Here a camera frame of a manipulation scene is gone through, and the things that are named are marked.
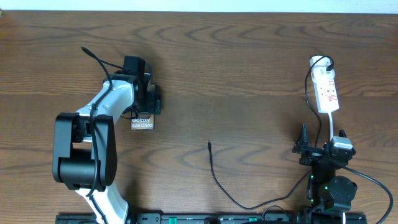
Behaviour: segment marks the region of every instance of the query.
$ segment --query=wooden surface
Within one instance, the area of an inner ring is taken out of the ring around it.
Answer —
[[[56,115],[89,102],[104,78],[81,45],[120,65],[125,55],[144,58],[162,92],[155,131],[130,131],[127,120],[115,126],[116,182],[133,205],[245,212],[211,178],[208,139],[216,175],[237,201],[253,206],[284,196],[309,170],[290,151],[302,123],[312,141],[318,128],[303,88],[316,54],[336,62],[335,132],[343,128],[357,150],[349,166],[398,198],[398,16],[6,11],[0,18],[0,223],[53,223],[58,213],[90,212],[51,173]],[[328,137],[327,116],[322,119],[321,142]],[[351,211],[364,212],[369,223],[379,220],[386,193],[338,174],[359,186]],[[305,185],[274,204],[308,205]],[[397,222],[394,209],[386,223]]]

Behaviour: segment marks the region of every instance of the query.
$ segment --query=green indicator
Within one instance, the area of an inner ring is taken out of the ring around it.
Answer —
[[[169,218],[169,224],[177,224],[177,218]]]

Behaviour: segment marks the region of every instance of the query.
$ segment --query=extension cord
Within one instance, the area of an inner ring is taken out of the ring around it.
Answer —
[[[322,56],[314,56],[310,60],[312,66],[314,62]],[[326,68],[331,64],[330,59],[325,57],[317,62],[311,71],[311,79],[315,89],[315,98],[319,113],[332,113],[338,106],[337,92],[335,86],[335,70],[327,71]]]

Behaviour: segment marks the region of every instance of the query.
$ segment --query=white background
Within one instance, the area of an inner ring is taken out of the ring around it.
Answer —
[[[0,0],[3,10],[398,14],[398,0]]]

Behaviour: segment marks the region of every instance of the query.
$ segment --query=power strip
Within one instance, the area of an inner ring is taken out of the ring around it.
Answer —
[[[312,66],[321,57],[312,57],[310,65]],[[330,64],[330,59],[325,57],[317,62],[311,71],[311,79],[315,89],[315,98],[317,99],[319,113],[331,113],[339,108],[334,80],[335,70],[326,70]]]

